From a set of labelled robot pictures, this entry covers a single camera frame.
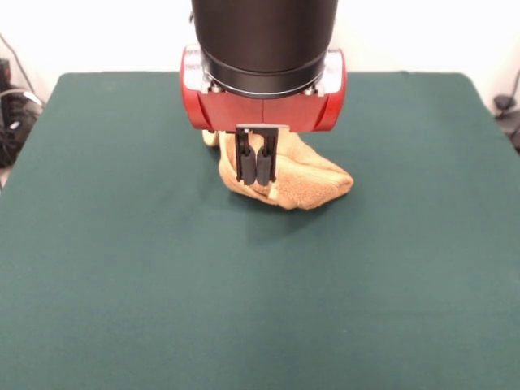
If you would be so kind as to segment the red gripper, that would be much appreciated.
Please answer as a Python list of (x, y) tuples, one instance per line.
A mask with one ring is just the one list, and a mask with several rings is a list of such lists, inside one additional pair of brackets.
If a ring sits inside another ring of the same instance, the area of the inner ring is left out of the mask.
[[(192, 126), (199, 130), (233, 132), (237, 127), (279, 127), (292, 132), (331, 131), (344, 104), (347, 89), (345, 56), (329, 49), (324, 69), (313, 87), (288, 97), (260, 99), (228, 92), (205, 73), (199, 45), (184, 48), (180, 68), (184, 108)], [(275, 181), (278, 132), (261, 132), (263, 144), (257, 152), (249, 134), (235, 135), (237, 180), (261, 186)]]

